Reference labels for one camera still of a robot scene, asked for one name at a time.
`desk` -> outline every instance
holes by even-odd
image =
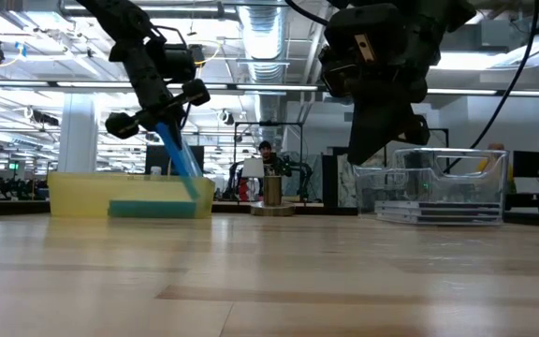
[[[539,227],[0,217],[0,336],[35,335],[539,336]]]
[[[517,193],[506,195],[506,210],[514,207],[537,208],[539,212],[539,193]]]

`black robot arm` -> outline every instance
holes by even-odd
[[[326,24],[321,79],[333,96],[355,103],[349,162],[362,164],[391,140],[427,144],[428,125],[411,103],[426,97],[426,75],[440,60],[444,33],[475,16],[473,6],[467,0],[328,1],[341,10]]]
[[[141,125],[154,131],[158,123],[168,126],[174,142],[182,148],[180,129],[187,117],[182,105],[200,105],[209,101],[201,80],[194,80],[196,67],[186,43],[168,45],[140,7],[128,0],[77,0],[91,12],[115,45],[110,62],[121,62],[135,90],[142,110],[134,116],[112,113],[106,121],[108,131],[121,139],[138,133]],[[180,38],[180,32],[172,28]],[[167,82],[187,82],[184,94],[174,97]]]

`person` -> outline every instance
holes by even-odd
[[[258,149],[261,159],[263,159],[263,171],[266,176],[292,176],[292,170],[272,151],[269,141],[263,140],[259,144]],[[259,196],[263,197],[263,179],[259,179]]]
[[[504,144],[500,143],[491,143],[488,146],[488,150],[504,151]],[[491,158],[483,159],[477,165],[477,170],[483,172],[485,169],[488,169],[489,165],[494,165]],[[508,170],[506,171],[506,193],[515,194],[517,192],[517,186],[515,185],[515,176],[513,175],[513,166],[509,164]]]

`yellow plastic container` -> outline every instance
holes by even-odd
[[[215,183],[192,178],[199,193],[194,218],[211,216]],[[49,175],[51,214],[64,217],[107,217],[112,200],[190,201],[178,177],[122,173],[60,173]]]

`clear plastic container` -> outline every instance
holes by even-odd
[[[462,165],[446,173],[457,158]],[[354,170],[360,216],[425,225],[503,222],[506,151],[405,149],[393,154],[387,168]]]

